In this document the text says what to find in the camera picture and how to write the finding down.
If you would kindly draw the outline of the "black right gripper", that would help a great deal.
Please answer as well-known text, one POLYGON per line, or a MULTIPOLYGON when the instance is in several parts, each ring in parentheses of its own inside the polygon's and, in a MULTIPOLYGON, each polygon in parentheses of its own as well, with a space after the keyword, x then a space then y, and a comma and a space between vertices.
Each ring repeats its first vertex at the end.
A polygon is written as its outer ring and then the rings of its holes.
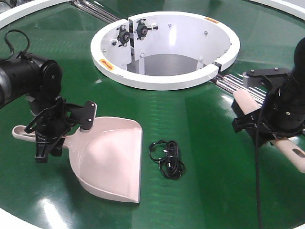
POLYGON ((232 122, 236 133, 245 130, 251 137, 255 146, 261 147, 266 142, 300 136, 305 128, 304 125, 293 130, 281 130, 267 123, 260 112, 251 112, 237 117, 232 122))

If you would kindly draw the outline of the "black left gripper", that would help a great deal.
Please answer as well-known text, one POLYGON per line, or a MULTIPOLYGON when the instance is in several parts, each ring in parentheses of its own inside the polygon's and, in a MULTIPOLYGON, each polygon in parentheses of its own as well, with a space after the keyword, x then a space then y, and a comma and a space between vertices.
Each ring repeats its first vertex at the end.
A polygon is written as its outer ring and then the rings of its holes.
POLYGON ((47 163, 48 154, 62 156, 64 139, 72 127, 80 123, 82 106, 68 103, 61 95, 48 98, 43 94, 27 94, 26 99, 34 119, 25 127, 27 134, 35 133, 47 141, 56 141, 50 151, 50 142, 36 142, 35 161, 47 163))

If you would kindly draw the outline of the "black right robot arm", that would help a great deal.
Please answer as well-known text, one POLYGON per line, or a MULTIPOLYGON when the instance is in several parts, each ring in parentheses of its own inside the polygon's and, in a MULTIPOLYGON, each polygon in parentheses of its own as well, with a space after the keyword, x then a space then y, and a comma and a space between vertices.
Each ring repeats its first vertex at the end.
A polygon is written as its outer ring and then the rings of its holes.
POLYGON ((305 41, 294 52, 294 67, 249 70, 243 73, 245 87, 263 86, 267 92, 262 106, 242 114, 241 105, 233 102, 237 114, 232 126, 236 133, 245 130, 253 143, 299 136, 305 128, 305 41))

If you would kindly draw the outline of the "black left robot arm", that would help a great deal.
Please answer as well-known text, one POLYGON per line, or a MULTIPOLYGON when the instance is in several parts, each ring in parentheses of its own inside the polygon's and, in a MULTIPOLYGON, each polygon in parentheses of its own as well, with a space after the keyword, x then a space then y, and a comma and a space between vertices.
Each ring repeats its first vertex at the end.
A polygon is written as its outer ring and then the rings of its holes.
POLYGON ((80 123, 82 106, 67 103, 61 93, 62 69, 54 61, 20 52, 0 62, 0 106, 26 95, 34 119, 25 127, 35 134, 38 163, 61 156, 64 136, 80 123))

